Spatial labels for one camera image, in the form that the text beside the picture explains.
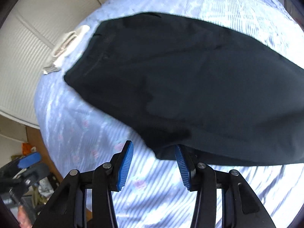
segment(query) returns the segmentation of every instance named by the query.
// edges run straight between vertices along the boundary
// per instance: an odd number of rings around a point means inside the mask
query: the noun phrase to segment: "blue gripper pad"
[[[118,171],[118,182],[117,182],[117,189],[120,191],[123,186],[126,184],[127,176],[129,173],[130,165],[133,158],[134,146],[133,143],[130,141],[129,147],[123,161],[120,165],[120,169]]]
[[[19,169],[25,169],[30,167],[33,164],[38,163],[41,160],[41,155],[38,152],[35,152],[33,154],[30,154],[22,159],[20,159],[18,163]]]
[[[177,161],[181,179],[183,180],[183,184],[185,187],[187,187],[187,190],[189,190],[191,187],[191,182],[190,182],[191,174],[185,163],[183,154],[179,146],[175,146],[175,158]]]

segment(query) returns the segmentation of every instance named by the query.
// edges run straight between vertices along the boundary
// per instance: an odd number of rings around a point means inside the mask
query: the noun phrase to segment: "white folded cloth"
[[[62,62],[66,56],[72,53],[77,45],[82,40],[83,36],[90,30],[87,25],[80,26],[75,31],[63,34],[57,41],[54,49],[47,58],[47,62],[44,66],[43,73],[49,74],[51,72],[59,71],[62,66]]]

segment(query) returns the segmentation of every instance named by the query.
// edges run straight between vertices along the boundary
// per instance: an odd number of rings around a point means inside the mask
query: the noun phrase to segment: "pink flower print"
[[[83,120],[82,125],[87,128],[89,126],[89,121],[88,120]]]
[[[78,163],[79,160],[80,160],[80,157],[79,157],[78,155],[74,155],[74,156],[73,156],[73,162],[74,162],[74,163]]]
[[[114,149],[117,152],[121,152],[121,150],[123,149],[123,147],[124,147],[123,143],[118,143],[117,145],[114,146]]]
[[[97,159],[98,156],[99,156],[99,153],[98,153],[97,150],[92,150],[91,154],[93,155],[93,157],[94,157],[95,159]]]
[[[135,186],[135,188],[141,190],[141,189],[145,189],[147,184],[144,180],[138,179],[138,180],[134,181],[134,186]]]

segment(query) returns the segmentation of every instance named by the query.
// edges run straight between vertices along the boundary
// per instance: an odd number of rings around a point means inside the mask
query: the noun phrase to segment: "bed sheet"
[[[60,173],[94,170],[120,152],[126,140],[134,143],[134,157],[126,186],[113,193],[119,227],[189,227],[195,192],[183,186],[175,161],[155,158],[131,128],[84,102],[63,81],[103,20],[155,11],[188,16],[250,35],[303,67],[304,34],[277,0],[108,0],[80,25],[90,31],[63,62],[62,70],[42,76],[35,110],[49,154]],[[256,192],[277,228],[286,228],[304,203],[304,164],[235,168]],[[91,193],[87,207],[91,209]],[[217,198],[216,227],[221,224],[221,194]]]

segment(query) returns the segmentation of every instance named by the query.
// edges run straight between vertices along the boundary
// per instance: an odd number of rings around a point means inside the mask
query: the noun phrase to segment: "black garment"
[[[104,21],[64,79],[160,159],[184,144],[207,164],[304,162],[304,70],[228,28],[162,13]]]

